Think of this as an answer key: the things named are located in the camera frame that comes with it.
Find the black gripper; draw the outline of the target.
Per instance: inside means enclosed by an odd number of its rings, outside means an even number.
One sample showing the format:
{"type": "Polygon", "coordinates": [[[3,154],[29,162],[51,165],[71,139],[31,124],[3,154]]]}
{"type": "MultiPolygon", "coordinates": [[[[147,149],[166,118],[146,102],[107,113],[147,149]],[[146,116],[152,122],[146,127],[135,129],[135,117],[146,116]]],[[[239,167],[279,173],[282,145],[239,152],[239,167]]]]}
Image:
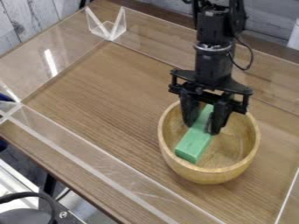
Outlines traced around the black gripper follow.
{"type": "Polygon", "coordinates": [[[238,83],[232,78],[232,65],[236,45],[228,42],[223,45],[194,45],[195,68],[192,70],[174,69],[171,71],[172,81],[168,85],[171,93],[180,95],[182,119],[191,127],[200,115],[200,102],[214,104],[210,113],[206,131],[218,135],[220,129],[227,125],[231,112],[246,114],[248,111],[248,98],[252,89],[238,83]],[[230,98],[222,100],[223,96],[208,93],[208,90],[219,90],[230,96],[242,95],[243,100],[230,98]]]}

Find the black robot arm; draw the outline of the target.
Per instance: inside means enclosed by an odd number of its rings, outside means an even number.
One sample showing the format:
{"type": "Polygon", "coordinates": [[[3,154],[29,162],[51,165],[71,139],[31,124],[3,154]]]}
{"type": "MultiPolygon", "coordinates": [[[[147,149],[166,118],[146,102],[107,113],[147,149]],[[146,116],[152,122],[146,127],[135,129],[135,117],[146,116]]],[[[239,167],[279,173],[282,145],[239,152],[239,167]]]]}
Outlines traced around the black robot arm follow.
{"type": "Polygon", "coordinates": [[[247,13],[244,0],[228,0],[226,5],[211,0],[190,0],[196,42],[195,68],[174,69],[168,91],[180,97],[184,124],[195,124],[200,104],[212,106],[206,131],[216,135],[234,112],[248,112],[252,89],[232,78],[239,34],[244,31],[247,13]]]}

